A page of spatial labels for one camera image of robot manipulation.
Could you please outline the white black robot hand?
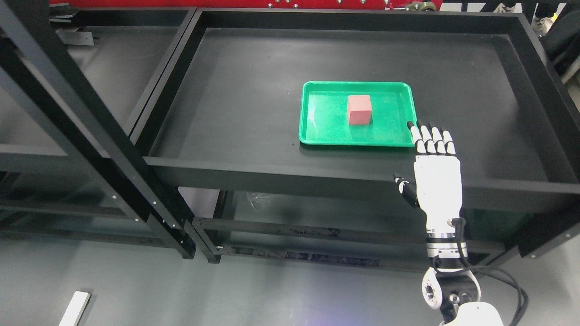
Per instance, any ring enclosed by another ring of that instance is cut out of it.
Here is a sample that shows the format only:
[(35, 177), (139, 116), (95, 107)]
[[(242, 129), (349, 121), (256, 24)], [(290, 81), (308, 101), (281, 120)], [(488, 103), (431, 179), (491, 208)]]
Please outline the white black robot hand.
[(448, 130), (407, 122), (415, 146), (414, 183), (393, 175), (404, 200), (426, 215), (426, 233), (433, 239), (450, 239), (463, 204), (461, 163)]

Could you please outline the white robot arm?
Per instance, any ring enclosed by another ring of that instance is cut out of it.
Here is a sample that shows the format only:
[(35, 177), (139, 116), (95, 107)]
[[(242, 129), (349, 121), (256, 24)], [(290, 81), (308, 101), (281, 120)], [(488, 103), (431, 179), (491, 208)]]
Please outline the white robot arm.
[(422, 279), (427, 305), (442, 315), (441, 326), (502, 326), (493, 305), (481, 301), (481, 287), (464, 261), (467, 248), (455, 237), (426, 240), (430, 266)]

